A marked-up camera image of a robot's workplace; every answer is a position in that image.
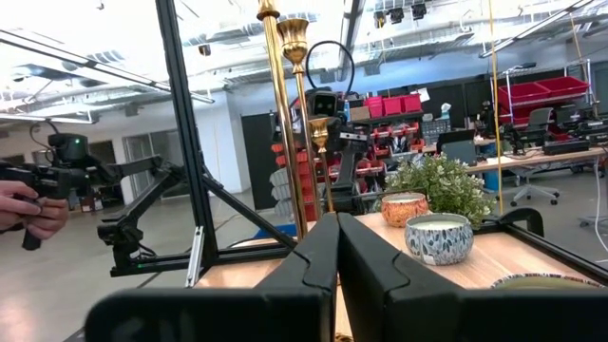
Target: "black pole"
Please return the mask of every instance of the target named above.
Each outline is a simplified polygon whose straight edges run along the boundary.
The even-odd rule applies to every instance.
[[[164,57],[169,73],[171,97],[180,133],[184,171],[190,186],[190,198],[196,226],[204,231],[203,260],[218,256],[218,241],[213,225],[209,194],[202,181],[204,159],[200,150],[199,132],[188,88],[188,75],[181,51],[180,28],[173,0],[156,0]]]

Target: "ceiling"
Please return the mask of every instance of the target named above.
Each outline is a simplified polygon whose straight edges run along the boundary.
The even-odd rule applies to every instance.
[[[574,1],[495,0],[495,30],[499,32],[495,39],[512,37]],[[270,80],[263,29],[256,19],[257,1],[175,2],[192,91],[210,94],[216,89]],[[427,1],[427,15],[418,21],[412,19],[412,3],[413,0],[280,1],[279,9],[280,20],[299,17],[311,22],[307,31],[309,46],[321,40],[340,41],[360,66],[416,57],[432,59],[456,50],[477,54],[488,47],[492,37],[486,0]],[[604,20],[608,20],[606,3],[596,0],[574,13],[579,35],[590,29],[602,34]],[[376,11],[396,8],[404,9],[401,23],[374,26]],[[153,0],[21,0],[11,2],[10,10],[0,11],[0,23],[5,32],[158,82],[168,79]],[[1,34],[2,31],[0,113],[71,117],[168,99],[165,92],[157,89],[1,44]],[[572,36],[569,18],[526,39],[559,35]],[[202,44],[209,44],[211,55],[200,55],[197,47]],[[311,60],[313,72],[340,71],[348,65],[334,46],[316,49]]]

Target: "yellow cord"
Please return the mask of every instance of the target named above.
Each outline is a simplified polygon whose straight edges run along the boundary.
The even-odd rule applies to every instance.
[[[501,131],[499,129],[499,112],[498,112],[498,63],[496,60],[496,49],[494,47],[494,14],[492,12],[492,0],[487,0],[490,7],[490,33],[492,41],[492,74],[494,82],[494,128],[496,129],[496,155],[498,157],[498,201],[503,214],[503,165],[501,163]]]
[[[582,66],[582,78],[585,83],[589,84],[589,77],[587,77],[587,66],[582,61],[582,53],[580,53],[579,37],[577,36],[577,28],[574,25],[574,17],[572,16],[572,13],[570,13],[570,24],[572,25],[572,34],[574,35],[574,43],[577,46],[577,53],[579,54],[579,63]],[[599,116],[599,114],[598,114],[598,107],[596,106],[595,95],[594,95],[593,91],[590,91],[589,95],[590,95],[589,100],[591,100],[593,112],[597,118]]]

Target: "black metal frame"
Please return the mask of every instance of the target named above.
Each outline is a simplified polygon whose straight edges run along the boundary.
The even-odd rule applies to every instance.
[[[171,97],[180,134],[180,147],[184,160],[184,173],[188,179],[192,211],[196,227],[202,227],[202,262],[199,270],[201,276],[214,265],[282,258],[296,246],[295,241],[278,231],[274,225],[259,216],[245,204],[224,190],[223,186],[213,179],[204,164],[200,147],[197,123],[188,88],[186,67],[181,50],[180,30],[175,12],[174,0],[156,0],[165,62],[171,85]],[[277,243],[263,246],[249,246],[220,250],[213,223],[208,191],[233,207],[260,229],[266,231]],[[156,256],[133,260],[129,267],[113,269],[112,276],[130,276],[163,271],[187,269],[190,253],[171,256]]]
[[[515,222],[523,220],[526,221],[526,228],[522,228],[515,224]],[[599,267],[596,263],[569,252],[544,238],[542,216],[534,209],[515,209],[504,214],[501,218],[486,221],[480,230],[474,232],[477,236],[495,233],[506,233],[582,275],[595,280],[597,283],[608,286],[608,270]]]

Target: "bowl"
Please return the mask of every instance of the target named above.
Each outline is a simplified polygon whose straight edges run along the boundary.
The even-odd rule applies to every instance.
[[[403,193],[382,198],[382,217],[392,227],[405,228],[408,219],[427,212],[427,197],[423,194]]]
[[[492,284],[492,289],[548,289],[548,290],[572,290],[572,289],[601,289],[602,285],[596,282],[580,279],[570,275],[554,275],[542,273],[529,273],[508,275]]]
[[[473,229],[468,218],[455,214],[429,214],[410,218],[406,244],[414,258],[428,265],[463,261],[473,248]]]

